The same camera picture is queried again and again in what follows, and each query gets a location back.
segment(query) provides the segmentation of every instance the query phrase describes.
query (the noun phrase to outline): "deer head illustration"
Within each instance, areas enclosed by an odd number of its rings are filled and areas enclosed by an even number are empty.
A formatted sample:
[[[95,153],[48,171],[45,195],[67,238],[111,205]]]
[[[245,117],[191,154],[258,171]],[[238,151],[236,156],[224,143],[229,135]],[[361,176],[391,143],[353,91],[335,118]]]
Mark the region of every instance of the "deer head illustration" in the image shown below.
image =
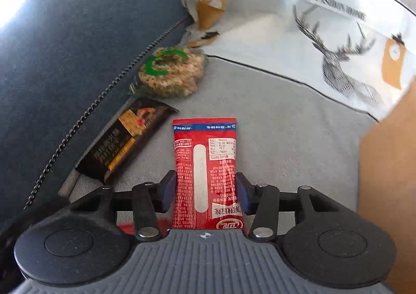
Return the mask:
[[[367,44],[366,37],[358,24],[358,28],[361,32],[361,41],[359,44],[352,48],[351,36],[348,35],[347,45],[338,47],[337,51],[330,51],[325,45],[323,40],[318,35],[319,21],[315,23],[312,31],[309,30],[309,25],[306,23],[308,14],[315,10],[317,6],[312,6],[302,13],[301,18],[298,18],[296,12],[296,6],[293,6],[293,15],[298,29],[309,39],[312,40],[313,46],[317,48],[322,54],[322,71],[324,75],[324,81],[336,91],[342,93],[347,98],[357,97],[359,100],[370,104],[377,105],[382,103],[381,97],[378,92],[370,85],[364,84],[356,80],[355,78],[347,75],[341,68],[340,62],[349,61],[348,55],[364,55],[366,54],[376,42],[373,39]]]

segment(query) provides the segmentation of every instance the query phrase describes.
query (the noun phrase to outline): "red package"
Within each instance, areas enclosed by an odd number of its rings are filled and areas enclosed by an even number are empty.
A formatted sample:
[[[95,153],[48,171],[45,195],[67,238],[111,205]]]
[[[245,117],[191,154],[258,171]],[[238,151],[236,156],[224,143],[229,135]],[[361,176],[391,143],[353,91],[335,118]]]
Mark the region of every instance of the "red package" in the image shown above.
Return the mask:
[[[242,228],[236,197],[236,119],[176,119],[172,124],[177,174],[172,227]]]

